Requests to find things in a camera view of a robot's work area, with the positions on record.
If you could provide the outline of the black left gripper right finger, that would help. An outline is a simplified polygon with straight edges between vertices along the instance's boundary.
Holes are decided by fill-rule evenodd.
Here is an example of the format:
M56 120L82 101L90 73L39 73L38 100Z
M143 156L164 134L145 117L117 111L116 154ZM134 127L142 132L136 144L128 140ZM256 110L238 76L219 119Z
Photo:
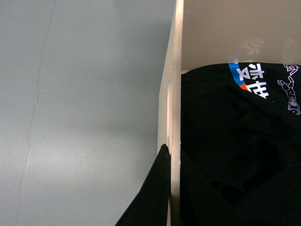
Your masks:
M215 190L185 152L181 152L181 211L191 226L219 225Z

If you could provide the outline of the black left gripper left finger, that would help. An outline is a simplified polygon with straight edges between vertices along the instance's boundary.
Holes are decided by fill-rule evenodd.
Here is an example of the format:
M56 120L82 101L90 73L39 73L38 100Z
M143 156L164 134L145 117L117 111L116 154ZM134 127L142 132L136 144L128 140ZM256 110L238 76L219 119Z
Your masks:
M117 226L165 226L170 195L170 153L163 144L136 197Z

